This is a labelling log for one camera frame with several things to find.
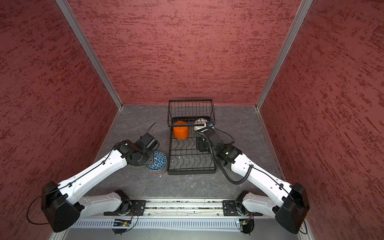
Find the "blue patterned bowl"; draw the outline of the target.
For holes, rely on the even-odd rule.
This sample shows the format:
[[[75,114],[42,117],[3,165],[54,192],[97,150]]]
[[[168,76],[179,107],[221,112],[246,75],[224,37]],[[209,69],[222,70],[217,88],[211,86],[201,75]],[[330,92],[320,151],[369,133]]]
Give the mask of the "blue patterned bowl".
[[[155,151],[152,155],[153,162],[151,164],[147,164],[147,170],[159,170],[167,168],[168,159],[167,156],[159,151]]]

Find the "orange bowl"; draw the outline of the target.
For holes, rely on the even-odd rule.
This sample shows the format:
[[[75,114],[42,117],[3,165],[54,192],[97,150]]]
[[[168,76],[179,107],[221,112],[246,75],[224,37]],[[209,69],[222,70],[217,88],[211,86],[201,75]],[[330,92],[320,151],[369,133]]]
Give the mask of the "orange bowl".
[[[190,134],[190,130],[188,124],[184,121],[178,121],[175,123],[175,127],[173,127],[173,136],[179,140],[185,140],[188,138]]]

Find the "white bowl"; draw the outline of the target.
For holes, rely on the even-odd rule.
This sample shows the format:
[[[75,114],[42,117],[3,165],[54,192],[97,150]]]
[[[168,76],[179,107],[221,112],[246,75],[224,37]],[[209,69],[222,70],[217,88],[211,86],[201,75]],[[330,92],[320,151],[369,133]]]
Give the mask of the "white bowl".
[[[200,118],[200,119],[197,119],[195,122],[194,122],[194,131],[198,131],[198,130],[201,130],[203,128],[205,128],[207,126],[207,120],[206,119],[203,119],[203,118]]]

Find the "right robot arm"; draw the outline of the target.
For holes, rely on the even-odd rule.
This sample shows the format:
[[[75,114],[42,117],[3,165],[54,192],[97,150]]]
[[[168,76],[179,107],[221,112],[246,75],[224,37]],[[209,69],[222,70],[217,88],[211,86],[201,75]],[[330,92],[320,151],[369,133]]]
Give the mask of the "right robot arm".
[[[213,128],[197,130],[215,166],[233,185],[248,181],[266,194],[259,197],[246,192],[239,195],[240,205],[249,213],[273,217],[288,232],[298,234],[304,228],[308,233],[305,218],[310,210],[308,194],[299,183],[290,184],[264,170],[233,144],[225,144]]]

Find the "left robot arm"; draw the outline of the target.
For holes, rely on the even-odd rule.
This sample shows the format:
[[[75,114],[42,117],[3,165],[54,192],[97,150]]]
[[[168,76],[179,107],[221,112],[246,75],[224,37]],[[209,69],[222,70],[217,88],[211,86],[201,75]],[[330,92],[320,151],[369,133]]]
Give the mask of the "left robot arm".
[[[87,196],[87,192],[114,172],[127,166],[145,166],[154,173],[163,173],[167,157],[157,150],[155,139],[125,140],[116,143],[110,152],[80,173],[56,184],[51,181],[43,186],[41,209],[55,233],[62,232],[79,219],[97,214],[107,216],[138,215],[139,208],[131,203],[122,190],[110,194]]]

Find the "left aluminium corner profile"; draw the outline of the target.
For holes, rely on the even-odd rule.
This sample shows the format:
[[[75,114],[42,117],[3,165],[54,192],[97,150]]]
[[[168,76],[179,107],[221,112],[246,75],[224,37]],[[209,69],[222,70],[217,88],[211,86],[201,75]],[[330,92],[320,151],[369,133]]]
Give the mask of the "left aluminium corner profile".
[[[115,102],[118,110],[121,111],[123,109],[123,102],[121,101],[120,97],[118,96],[118,94],[117,94],[112,82],[110,81],[106,71],[104,70],[99,58],[97,57],[95,51],[93,50],[90,42],[87,39],[84,31],[82,30],[82,28],[81,28],[77,18],[75,17],[75,14],[72,11],[68,1],[56,0],[56,3],[59,6],[64,17],[66,18],[67,22],[69,23],[72,31],[74,32],[74,34],[77,37],[78,41],[80,42],[81,46],[83,47],[85,53],[87,54],[89,60],[92,63],[94,69],[96,70],[100,79],[102,80],[103,84],[105,85],[108,93],[110,94],[113,101]]]

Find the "aluminium corner profile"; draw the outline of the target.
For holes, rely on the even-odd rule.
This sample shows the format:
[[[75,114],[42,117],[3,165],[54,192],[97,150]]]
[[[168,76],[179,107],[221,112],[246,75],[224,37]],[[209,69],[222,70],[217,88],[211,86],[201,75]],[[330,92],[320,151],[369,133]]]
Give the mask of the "aluminium corner profile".
[[[268,92],[270,91],[274,81],[275,81],[275,78],[277,77],[278,73],[279,73],[279,70],[281,68],[281,66],[283,65],[283,62],[297,36],[297,33],[299,32],[300,30],[300,27],[311,7],[313,3],[313,0],[302,0],[301,1],[301,4],[298,8],[298,11],[294,17],[294,20],[290,26],[290,29],[286,35],[286,38],[283,42],[283,45],[281,47],[281,50],[278,54],[278,57],[276,59],[276,62],[271,70],[271,73],[266,81],[266,84],[263,88],[263,91],[257,101],[257,104],[256,104],[256,111],[260,111],[261,108],[262,108],[262,105],[268,95]]]
[[[84,31],[82,30],[82,28],[81,28],[77,18],[75,17],[75,14],[72,11],[68,1],[56,0],[56,3],[59,6],[64,17],[66,18],[67,22],[69,23],[72,31],[74,32],[74,34],[77,37],[78,41],[80,42],[81,46],[83,47],[85,53],[87,54],[89,60],[92,63],[94,69],[96,70],[100,79],[102,80],[103,84],[105,85],[108,93],[110,94],[113,101],[115,102],[118,110],[121,111],[123,109],[123,102],[121,101],[120,97],[118,96],[118,94],[117,94],[112,82],[110,81],[106,71],[104,70],[99,58],[97,57],[95,51],[93,50],[90,42],[87,39]]]

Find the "right aluminium corner profile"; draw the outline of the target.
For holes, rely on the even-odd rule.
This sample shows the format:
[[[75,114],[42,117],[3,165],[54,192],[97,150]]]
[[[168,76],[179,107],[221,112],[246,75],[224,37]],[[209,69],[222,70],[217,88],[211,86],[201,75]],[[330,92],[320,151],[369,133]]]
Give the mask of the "right aluminium corner profile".
[[[263,88],[263,91],[257,101],[257,104],[256,104],[256,111],[260,111],[261,108],[262,108],[262,105],[268,95],[268,92],[270,91],[274,81],[275,81],[275,78],[277,77],[278,73],[279,73],[279,70],[281,68],[281,66],[283,65],[283,62],[297,36],[297,33],[299,32],[300,30],[300,27],[311,7],[313,3],[313,0],[302,0],[301,1],[301,4],[298,8],[298,11],[294,17],[294,20],[290,26],[290,29],[286,35],[286,38],[283,42],[283,45],[281,47],[281,50],[278,54],[278,57],[276,59],[276,62],[271,70],[271,73],[266,81],[266,84]]]

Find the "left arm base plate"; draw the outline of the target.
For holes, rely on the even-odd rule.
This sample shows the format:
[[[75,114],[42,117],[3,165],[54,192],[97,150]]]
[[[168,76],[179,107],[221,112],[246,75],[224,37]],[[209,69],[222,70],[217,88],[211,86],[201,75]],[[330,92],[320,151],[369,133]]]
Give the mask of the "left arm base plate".
[[[137,214],[139,217],[144,214],[144,210],[146,207],[146,200],[125,200],[123,201],[117,210],[113,212],[104,212],[104,216],[134,216]]]

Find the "aluminium mounting rail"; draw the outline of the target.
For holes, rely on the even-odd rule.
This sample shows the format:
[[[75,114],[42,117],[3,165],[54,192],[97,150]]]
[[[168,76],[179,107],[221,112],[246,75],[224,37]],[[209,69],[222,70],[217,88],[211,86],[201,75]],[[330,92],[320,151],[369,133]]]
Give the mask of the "aluminium mounting rail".
[[[223,203],[224,200],[214,199],[197,199],[197,200],[165,200],[152,199],[146,200],[145,217],[159,216],[224,216]],[[308,213],[309,205],[303,205],[300,201],[293,201],[290,197],[283,201],[282,206],[277,206],[270,198],[257,196],[252,193],[244,192],[235,200],[244,205],[251,213],[257,216],[269,216],[276,219],[286,219],[292,217],[294,220],[305,218]],[[93,207],[92,215],[99,215],[104,212],[113,212],[120,206],[116,197],[112,195],[84,197],[79,200],[79,203],[84,206]]]

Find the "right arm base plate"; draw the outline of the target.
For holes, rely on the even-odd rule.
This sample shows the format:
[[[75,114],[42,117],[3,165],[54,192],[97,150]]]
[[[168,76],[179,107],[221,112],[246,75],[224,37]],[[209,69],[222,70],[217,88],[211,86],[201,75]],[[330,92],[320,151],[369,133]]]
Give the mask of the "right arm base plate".
[[[250,217],[252,213],[248,211],[244,205],[235,200],[224,200],[223,203],[223,213],[224,216],[238,216],[238,217]]]

